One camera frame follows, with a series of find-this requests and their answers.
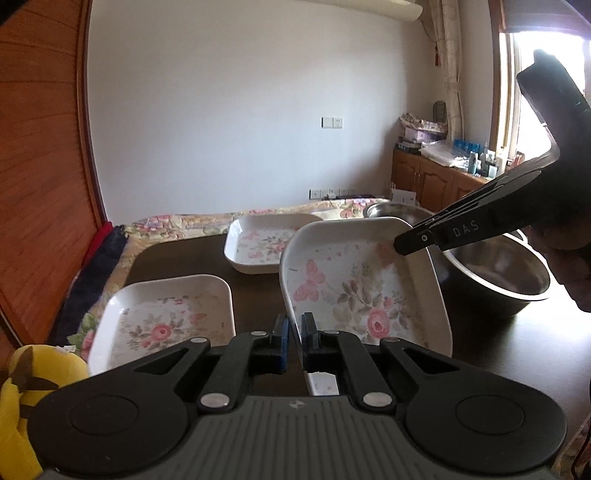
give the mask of wooden cabinet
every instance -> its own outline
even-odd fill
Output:
[[[401,151],[395,151],[394,154],[395,161],[392,164],[392,182],[399,190],[416,192],[421,157]]]
[[[453,177],[452,189],[447,204],[450,205],[453,202],[457,202],[464,195],[476,190],[481,185],[484,185],[485,181],[482,178],[473,177],[464,172],[458,171]]]
[[[426,158],[421,159],[418,175],[417,198],[423,208],[438,212],[446,206],[446,200],[452,192],[454,171],[442,167]]]
[[[392,182],[397,189],[417,192],[417,200],[423,208],[439,212],[486,180],[443,167],[421,155],[394,150]]]

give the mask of yellow plush toy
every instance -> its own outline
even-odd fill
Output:
[[[52,391],[87,378],[88,368],[61,347],[27,345],[14,352],[8,369],[0,390],[0,477],[33,480],[41,466],[27,436],[31,410]]]

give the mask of metal screw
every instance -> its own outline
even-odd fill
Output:
[[[363,396],[363,403],[370,407],[387,407],[392,403],[392,397],[384,392],[369,392]]]
[[[230,403],[230,397],[224,393],[208,393],[201,397],[201,405],[209,408],[222,408]]]

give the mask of black cloth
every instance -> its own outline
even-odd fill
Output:
[[[68,345],[67,337],[78,331],[82,318],[99,300],[107,280],[119,262],[127,237],[117,226],[107,235],[74,282],[49,335],[49,345]]]

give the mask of stainless steel bowl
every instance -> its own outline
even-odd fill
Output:
[[[512,316],[529,302],[548,298],[551,276],[543,257],[525,242],[506,233],[443,252],[453,268],[450,282],[467,299],[498,316]]]
[[[411,225],[431,215],[424,208],[400,203],[375,203],[363,210],[364,217],[395,216]],[[527,237],[520,230],[446,252],[435,246],[428,250],[444,297],[450,293],[503,317],[548,297],[548,267],[527,245]]]
[[[363,209],[363,216],[369,217],[396,217],[401,218],[411,225],[416,225],[428,219],[433,212],[414,205],[403,205],[402,203],[374,203]]]

